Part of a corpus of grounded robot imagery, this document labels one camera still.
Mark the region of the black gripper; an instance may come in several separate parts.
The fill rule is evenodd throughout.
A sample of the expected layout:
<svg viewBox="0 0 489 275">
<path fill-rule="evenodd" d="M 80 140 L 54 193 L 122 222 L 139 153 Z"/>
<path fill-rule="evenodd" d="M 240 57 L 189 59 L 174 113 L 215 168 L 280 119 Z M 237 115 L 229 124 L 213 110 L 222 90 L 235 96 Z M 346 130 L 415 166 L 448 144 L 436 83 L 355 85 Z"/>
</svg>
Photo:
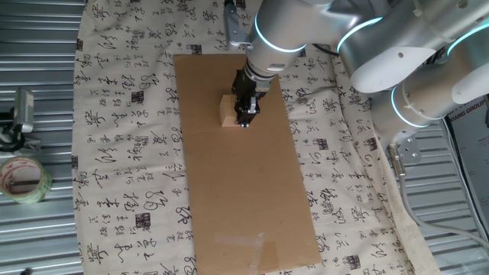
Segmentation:
<svg viewBox="0 0 489 275">
<path fill-rule="evenodd" d="M 254 117 L 261 113 L 258 99 L 265 97 L 273 79 L 273 77 L 260 78 L 255 75 L 250 78 L 245 70 L 236 71 L 232 93 L 237 97 L 234 107 L 237 125 L 248 128 Z"/>
</svg>

